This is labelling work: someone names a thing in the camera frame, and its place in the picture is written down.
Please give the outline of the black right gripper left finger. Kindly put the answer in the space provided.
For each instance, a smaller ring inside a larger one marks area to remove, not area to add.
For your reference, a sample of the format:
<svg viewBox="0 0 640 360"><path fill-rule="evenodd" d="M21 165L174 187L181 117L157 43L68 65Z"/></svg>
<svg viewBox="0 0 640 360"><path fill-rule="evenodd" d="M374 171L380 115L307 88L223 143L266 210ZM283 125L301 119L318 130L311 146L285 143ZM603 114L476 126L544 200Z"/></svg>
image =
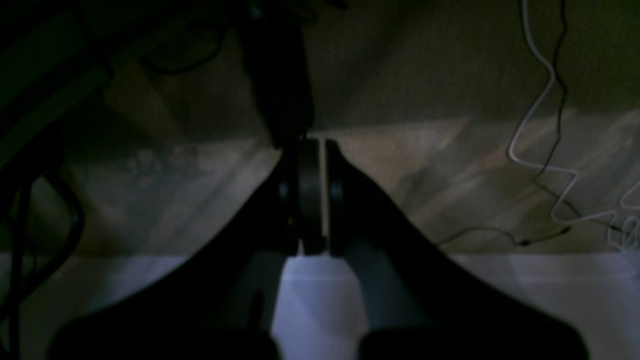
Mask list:
<svg viewBox="0 0 640 360"><path fill-rule="evenodd" d="M224 228L178 268L141 291L63 326L50 360L279 360L260 327L266 292L249 297L239 325L217 320L250 260L260 252L294 256L325 249L320 144L283 148L267 178Z"/></svg>

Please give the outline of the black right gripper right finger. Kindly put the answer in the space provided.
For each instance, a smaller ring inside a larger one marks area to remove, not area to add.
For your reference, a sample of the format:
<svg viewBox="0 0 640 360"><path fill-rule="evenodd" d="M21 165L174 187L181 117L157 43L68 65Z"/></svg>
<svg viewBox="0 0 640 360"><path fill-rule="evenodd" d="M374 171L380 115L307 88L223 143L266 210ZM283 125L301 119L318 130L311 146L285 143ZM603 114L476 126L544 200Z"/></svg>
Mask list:
<svg viewBox="0 0 640 360"><path fill-rule="evenodd" d="M576 328L496 289L432 244L336 141L326 143L330 253L358 278L359 360L588 360Z"/></svg>

